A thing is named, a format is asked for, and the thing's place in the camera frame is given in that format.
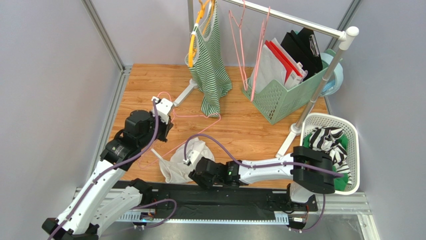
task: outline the white laundry basket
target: white laundry basket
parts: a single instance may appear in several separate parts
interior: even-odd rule
[[[347,165],[350,167],[352,173],[352,185],[347,185],[344,191],[335,191],[340,195],[351,195],[358,190],[360,186],[360,145],[358,143],[358,132],[352,123],[340,117],[323,114],[311,113],[303,122],[300,145],[303,145],[303,139],[308,136],[314,128],[322,127],[337,127],[342,128],[344,134],[347,136]]]

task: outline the yellow hanger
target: yellow hanger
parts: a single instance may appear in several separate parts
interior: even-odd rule
[[[209,26],[210,20],[212,19],[213,11],[215,10],[215,2],[215,0],[211,1],[210,16],[208,16],[207,22],[204,25],[204,30],[202,31],[203,35],[206,33],[207,27]]]
[[[200,19],[203,18],[204,13],[206,11],[206,6],[210,1],[211,0],[207,0],[207,1],[205,1],[205,3],[203,3],[201,0],[198,0],[198,2],[201,4],[201,9],[198,12],[198,16],[196,17],[196,20],[195,20],[196,24],[198,24],[200,22]],[[213,8],[214,8],[214,0],[213,0],[213,6],[211,7],[212,13],[213,13]],[[204,28],[203,34],[206,32],[207,25],[208,25],[208,22],[207,22],[207,24]],[[189,65],[190,68],[192,68],[194,66],[193,58],[194,58],[194,53],[196,52],[196,50],[194,50],[194,40],[195,40],[195,35],[192,34],[191,35],[191,41],[189,43],[189,52],[188,52],[188,65]]]

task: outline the white cloth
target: white cloth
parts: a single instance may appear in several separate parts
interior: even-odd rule
[[[255,93],[260,93],[272,80],[277,80],[284,85],[286,81],[287,70],[284,65],[278,60],[274,53],[264,44],[262,53],[260,54],[259,67],[257,70]],[[248,81],[253,87],[253,79],[255,71],[251,72],[251,77]]]
[[[188,174],[195,169],[193,164],[189,166],[184,163],[184,147],[180,146],[176,152],[171,156],[170,161],[160,159],[159,166],[161,173],[165,177],[166,183],[183,184],[191,182],[192,179],[188,177]],[[189,141],[186,147],[186,154],[188,155],[193,149],[202,149],[201,155],[207,159],[215,161],[212,151],[206,146],[204,141],[201,141],[198,137],[193,138]]]

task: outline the green clothing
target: green clothing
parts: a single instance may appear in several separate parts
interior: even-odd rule
[[[204,93],[201,103],[201,111],[210,117],[219,117],[212,115],[221,112],[219,99],[224,97],[232,89],[231,79],[225,70],[221,57],[221,35],[219,30],[218,3],[215,2],[214,10],[211,16],[211,22],[203,22],[202,26],[196,24],[192,34],[195,35],[194,46],[196,46],[196,55],[193,60],[193,66],[189,67],[192,79],[198,85],[198,89]],[[204,25],[207,28],[205,35],[202,34]]]
[[[337,191],[344,191],[346,188],[346,185],[348,185],[349,177],[347,173],[343,173],[343,177],[335,178],[334,179],[334,189]]]
[[[341,144],[341,146],[347,151],[348,150],[348,137],[343,134],[338,140],[337,142]]]
[[[309,133],[306,137],[303,138],[303,145],[302,145],[303,147],[310,149],[309,138],[311,138],[311,136],[312,136],[312,133]]]

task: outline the black and white striped clothing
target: black and white striped clothing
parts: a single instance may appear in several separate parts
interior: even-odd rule
[[[346,163],[348,153],[337,141],[343,134],[343,129],[339,127],[317,127],[309,138],[309,147],[315,151],[330,155],[336,171],[341,174],[347,174],[347,184],[352,185],[351,169]]]

